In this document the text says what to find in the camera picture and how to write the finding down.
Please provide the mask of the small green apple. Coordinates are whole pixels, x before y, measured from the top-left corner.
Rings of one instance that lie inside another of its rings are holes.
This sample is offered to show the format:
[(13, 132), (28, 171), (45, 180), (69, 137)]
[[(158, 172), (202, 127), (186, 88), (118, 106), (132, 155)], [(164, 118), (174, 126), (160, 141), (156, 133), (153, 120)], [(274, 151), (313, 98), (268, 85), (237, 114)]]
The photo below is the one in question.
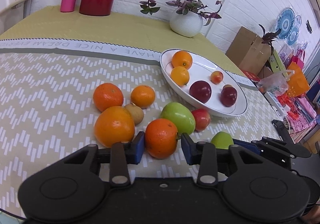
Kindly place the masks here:
[(210, 142), (214, 144), (217, 149), (225, 150), (228, 150), (229, 146), (234, 144), (232, 136), (223, 131), (218, 132), (215, 136), (213, 136)]

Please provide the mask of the orange with stem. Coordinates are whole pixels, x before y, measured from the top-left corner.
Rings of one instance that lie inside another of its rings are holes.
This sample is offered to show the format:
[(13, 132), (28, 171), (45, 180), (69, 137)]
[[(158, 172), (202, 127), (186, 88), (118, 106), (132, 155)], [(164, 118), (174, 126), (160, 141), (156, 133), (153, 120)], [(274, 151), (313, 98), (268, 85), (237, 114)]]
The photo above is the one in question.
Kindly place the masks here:
[(173, 122), (163, 118), (153, 120), (145, 130), (145, 148), (154, 158), (165, 159), (176, 151), (177, 137)]

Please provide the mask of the dark red plum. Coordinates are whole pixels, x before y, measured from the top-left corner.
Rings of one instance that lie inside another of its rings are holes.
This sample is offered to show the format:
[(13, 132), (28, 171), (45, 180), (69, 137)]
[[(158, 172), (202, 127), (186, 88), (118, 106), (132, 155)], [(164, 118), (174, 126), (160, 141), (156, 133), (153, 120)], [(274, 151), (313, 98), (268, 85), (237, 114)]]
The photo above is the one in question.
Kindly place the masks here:
[(235, 104), (238, 97), (238, 92), (234, 87), (225, 87), (220, 93), (220, 101), (226, 107), (231, 107)]
[(190, 86), (189, 94), (205, 104), (212, 95), (212, 88), (208, 82), (199, 80)]

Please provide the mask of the red yellow apple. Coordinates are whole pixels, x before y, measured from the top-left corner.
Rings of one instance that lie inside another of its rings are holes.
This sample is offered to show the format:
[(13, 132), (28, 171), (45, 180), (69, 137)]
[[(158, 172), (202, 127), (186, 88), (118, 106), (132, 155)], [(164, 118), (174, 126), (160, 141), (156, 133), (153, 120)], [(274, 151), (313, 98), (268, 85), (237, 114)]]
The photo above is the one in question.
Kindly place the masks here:
[(207, 128), (211, 122), (210, 114), (204, 109), (196, 109), (191, 112), (195, 119), (195, 130), (200, 132)]
[(213, 84), (218, 85), (223, 81), (223, 73), (220, 71), (214, 71), (210, 75), (210, 80)]

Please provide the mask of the small yellow orange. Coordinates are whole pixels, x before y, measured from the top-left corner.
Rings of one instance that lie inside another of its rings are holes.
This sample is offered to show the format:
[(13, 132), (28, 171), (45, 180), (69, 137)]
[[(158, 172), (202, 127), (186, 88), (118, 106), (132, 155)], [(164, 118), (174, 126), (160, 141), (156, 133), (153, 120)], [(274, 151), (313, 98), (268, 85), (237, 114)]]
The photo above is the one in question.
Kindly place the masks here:
[(185, 67), (174, 67), (170, 73), (172, 81), (179, 86), (186, 86), (190, 80), (189, 72)]

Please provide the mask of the large orange front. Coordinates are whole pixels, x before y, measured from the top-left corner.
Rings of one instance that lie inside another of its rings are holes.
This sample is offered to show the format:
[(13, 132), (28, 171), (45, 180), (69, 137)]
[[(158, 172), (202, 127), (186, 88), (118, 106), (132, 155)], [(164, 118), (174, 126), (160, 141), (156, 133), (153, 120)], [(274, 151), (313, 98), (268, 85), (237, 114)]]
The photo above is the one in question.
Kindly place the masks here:
[(189, 70), (193, 64), (193, 58), (191, 54), (187, 51), (180, 50), (175, 52), (171, 59), (172, 66), (175, 67), (184, 67)]

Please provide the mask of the large green apple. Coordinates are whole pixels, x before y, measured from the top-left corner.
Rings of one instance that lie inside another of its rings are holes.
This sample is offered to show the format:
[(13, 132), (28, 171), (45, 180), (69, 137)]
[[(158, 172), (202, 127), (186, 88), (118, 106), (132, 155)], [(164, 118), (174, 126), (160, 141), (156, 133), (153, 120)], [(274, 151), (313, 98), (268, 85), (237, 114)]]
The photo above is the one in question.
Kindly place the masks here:
[(161, 111), (160, 118), (168, 119), (175, 124), (178, 134), (192, 134), (195, 131), (195, 118), (191, 111), (178, 102), (170, 102)]

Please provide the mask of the small orange back right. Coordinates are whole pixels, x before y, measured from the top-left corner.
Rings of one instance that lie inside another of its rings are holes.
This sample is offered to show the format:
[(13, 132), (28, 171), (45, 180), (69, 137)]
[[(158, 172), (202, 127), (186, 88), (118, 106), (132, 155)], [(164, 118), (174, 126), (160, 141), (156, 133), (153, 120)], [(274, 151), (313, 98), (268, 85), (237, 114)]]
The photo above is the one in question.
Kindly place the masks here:
[(139, 85), (131, 92), (130, 100), (134, 105), (144, 109), (155, 101), (155, 91), (147, 85)]

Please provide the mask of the small orange back left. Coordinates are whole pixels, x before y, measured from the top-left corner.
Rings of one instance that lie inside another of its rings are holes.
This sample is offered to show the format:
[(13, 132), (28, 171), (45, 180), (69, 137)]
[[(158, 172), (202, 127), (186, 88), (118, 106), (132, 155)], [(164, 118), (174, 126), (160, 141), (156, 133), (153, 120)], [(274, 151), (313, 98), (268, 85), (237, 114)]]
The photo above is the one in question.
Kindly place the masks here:
[(124, 96), (122, 91), (112, 83), (99, 85), (93, 93), (93, 102), (96, 108), (103, 112), (112, 106), (122, 106)]

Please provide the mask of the clear plastic bag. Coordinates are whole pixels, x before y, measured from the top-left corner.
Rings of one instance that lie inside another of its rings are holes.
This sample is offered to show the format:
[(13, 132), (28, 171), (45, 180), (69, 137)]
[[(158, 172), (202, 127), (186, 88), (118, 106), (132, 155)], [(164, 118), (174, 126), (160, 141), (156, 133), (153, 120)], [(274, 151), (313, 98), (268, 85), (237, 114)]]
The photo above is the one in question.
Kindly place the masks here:
[(276, 95), (284, 94), (288, 89), (288, 81), (295, 74), (293, 70), (278, 71), (257, 83), (257, 88), (261, 93), (272, 92)]

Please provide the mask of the orange gift bag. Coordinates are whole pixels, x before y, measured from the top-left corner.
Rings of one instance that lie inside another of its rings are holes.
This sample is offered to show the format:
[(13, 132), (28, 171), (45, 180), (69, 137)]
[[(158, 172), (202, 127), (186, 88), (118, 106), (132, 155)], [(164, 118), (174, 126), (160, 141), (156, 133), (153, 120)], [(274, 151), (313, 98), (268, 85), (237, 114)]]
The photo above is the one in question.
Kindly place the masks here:
[(294, 74), (287, 82), (289, 86), (287, 96), (294, 98), (306, 93), (310, 89), (310, 86), (301, 68), (295, 62), (291, 62), (288, 66), (288, 70), (294, 71)]

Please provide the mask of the red envelope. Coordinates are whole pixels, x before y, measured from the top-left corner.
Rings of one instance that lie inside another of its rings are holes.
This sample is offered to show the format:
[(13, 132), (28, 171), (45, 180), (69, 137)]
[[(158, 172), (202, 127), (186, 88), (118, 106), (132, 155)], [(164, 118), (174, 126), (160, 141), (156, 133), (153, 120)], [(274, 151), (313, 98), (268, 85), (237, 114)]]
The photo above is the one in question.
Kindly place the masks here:
[(252, 82), (258, 83), (260, 81), (260, 78), (258, 76), (256, 76), (255, 74), (248, 72), (248, 71), (243, 71), (242, 72), (245, 74), (245, 76), (247, 78), (249, 78), (249, 80), (251, 80)]

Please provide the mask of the white porcelain plate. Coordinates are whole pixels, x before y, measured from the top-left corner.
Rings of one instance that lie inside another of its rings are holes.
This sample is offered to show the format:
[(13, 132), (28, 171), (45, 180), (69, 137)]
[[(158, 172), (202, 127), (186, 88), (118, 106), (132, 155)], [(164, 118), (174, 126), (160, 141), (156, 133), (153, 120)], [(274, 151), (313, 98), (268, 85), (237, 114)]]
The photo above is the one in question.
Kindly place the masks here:
[(228, 72), (198, 54), (190, 53), (193, 63), (188, 69), (189, 81), (182, 86), (176, 84), (171, 72), (174, 69), (172, 58), (177, 52), (177, 49), (166, 50), (159, 62), (167, 83), (183, 100), (218, 117), (246, 113), (248, 101), (239, 84)]

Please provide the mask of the brown cardboard box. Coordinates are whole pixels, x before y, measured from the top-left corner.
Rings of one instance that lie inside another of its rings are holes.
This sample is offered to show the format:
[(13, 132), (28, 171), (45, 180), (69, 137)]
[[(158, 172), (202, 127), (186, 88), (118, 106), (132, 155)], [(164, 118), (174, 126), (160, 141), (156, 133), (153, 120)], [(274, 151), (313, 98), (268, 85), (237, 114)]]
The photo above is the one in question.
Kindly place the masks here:
[(226, 56), (242, 71), (259, 74), (271, 55), (271, 47), (245, 27), (241, 27), (226, 51)]

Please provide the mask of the purple plant in box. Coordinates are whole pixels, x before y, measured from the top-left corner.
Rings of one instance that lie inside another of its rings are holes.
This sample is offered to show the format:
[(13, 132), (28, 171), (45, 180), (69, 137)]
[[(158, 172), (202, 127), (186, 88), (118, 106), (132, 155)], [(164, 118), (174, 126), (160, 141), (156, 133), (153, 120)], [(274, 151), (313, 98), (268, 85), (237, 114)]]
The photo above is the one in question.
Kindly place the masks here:
[(281, 33), (281, 28), (278, 29), (276, 32), (268, 32), (268, 33), (266, 33), (265, 28), (261, 24), (259, 24), (259, 26), (263, 30), (263, 37), (261, 38), (263, 40), (262, 44), (268, 45), (271, 48), (271, 54), (273, 55), (274, 47), (272, 45), (272, 42)]

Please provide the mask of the white pot purple plant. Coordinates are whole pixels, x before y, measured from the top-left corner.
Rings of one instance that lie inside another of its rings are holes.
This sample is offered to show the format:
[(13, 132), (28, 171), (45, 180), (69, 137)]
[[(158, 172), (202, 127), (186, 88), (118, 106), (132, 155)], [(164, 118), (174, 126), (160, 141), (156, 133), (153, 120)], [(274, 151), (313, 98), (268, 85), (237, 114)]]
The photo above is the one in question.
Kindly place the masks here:
[[(160, 10), (155, 0), (139, 0), (140, 12), (144, 15), (153, 15)], [(169, 19), (169, 25), (173, 32), (192, 38), (196, 36), (204, 26), (208, 26), (212, 20), (220, 19), (222, 2), (217, 0), (219, 7), (216, 11), (207, 11), (208, 6), (201, 0), (169, 0), (165, 3), (175, 10)]]

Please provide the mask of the blue round wall decoration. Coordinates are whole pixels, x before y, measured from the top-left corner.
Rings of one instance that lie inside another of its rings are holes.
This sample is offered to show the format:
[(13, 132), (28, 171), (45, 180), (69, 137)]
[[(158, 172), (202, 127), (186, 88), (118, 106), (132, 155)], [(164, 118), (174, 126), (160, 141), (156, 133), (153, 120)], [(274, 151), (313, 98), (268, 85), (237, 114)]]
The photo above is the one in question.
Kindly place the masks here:
[(277, 19), (276, 31), (279, 39), (287, 39), (295, 24), (295, 12), (290, 7), (285, 8)]

